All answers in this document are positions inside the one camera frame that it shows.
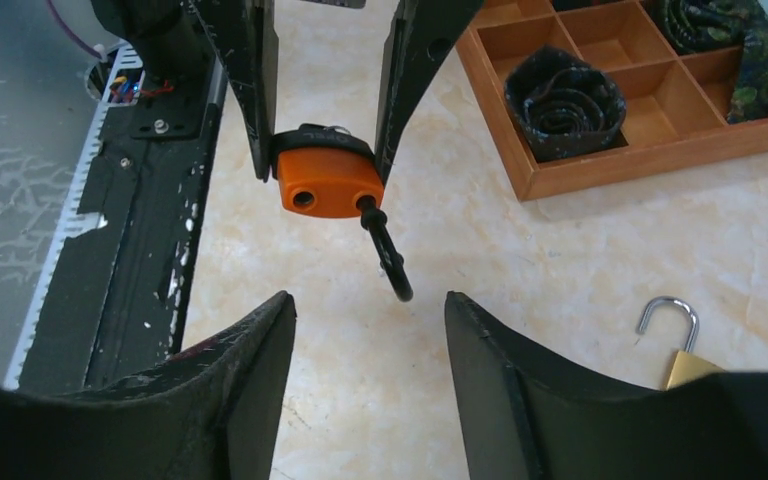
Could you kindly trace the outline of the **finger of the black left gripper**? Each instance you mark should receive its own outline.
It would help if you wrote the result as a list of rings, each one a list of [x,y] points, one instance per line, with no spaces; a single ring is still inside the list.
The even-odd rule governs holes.
[[[279,38],[273,0],[191,3],[241,109],[257,179],[271,177]]]
[[[384,44],[375,135],[375,168],[388,182],[401,138],[442,63],[482,0],[401,0]]]

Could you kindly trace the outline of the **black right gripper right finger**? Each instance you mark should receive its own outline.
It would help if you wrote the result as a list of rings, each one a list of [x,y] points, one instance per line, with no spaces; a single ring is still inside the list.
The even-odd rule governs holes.
[[[768,372],[655,390],[555,353],[461,292],[444,320],[473,479],[768,479]]]

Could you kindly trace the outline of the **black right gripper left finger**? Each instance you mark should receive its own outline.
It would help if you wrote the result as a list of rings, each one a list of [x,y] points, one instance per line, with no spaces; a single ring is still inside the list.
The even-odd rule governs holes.
[[[0,479],[266,479],[296,330],[281,291],[98,390],[0,387]]]

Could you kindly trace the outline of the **orange black padlock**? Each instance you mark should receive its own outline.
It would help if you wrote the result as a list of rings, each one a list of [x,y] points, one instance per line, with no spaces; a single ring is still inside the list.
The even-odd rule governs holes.
[[[385,187],[368,143],[341,127],[303,124],[275,135],[270,154],[284,209],[315,218],[357,218],[396,297],[412,300],[404,259],[381,209]]]

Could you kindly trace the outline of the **brass padlock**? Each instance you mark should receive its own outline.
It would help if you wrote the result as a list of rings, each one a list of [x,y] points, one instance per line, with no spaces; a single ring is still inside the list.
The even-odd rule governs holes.
[[[680,311],[689,322],[689,330],[683,347],[677,350],[667,369],[663,382],[665,389],[672,389],[704,376],[724,372],[714,363],[694,354],[696,340],[700,331],[700,319],[697,311],[684,300],[674,296],[657,296],[649,300],[642,310],[636,325],[636,333],[644,335],[650,325],[654,312],[659,307],[669,306]]]

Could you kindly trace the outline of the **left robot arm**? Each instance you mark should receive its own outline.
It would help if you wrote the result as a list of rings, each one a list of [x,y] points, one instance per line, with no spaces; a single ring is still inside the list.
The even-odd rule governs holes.
[[[403,132],[456,40],[483,4],[401,1],[383,48],[374,165],[386,181]],[[279,38],[272,1],[95,1],[96,18],[126,40],[158,80],[191,79],[211,57],[241,107],[254,171],[277,174],[274,141]]]

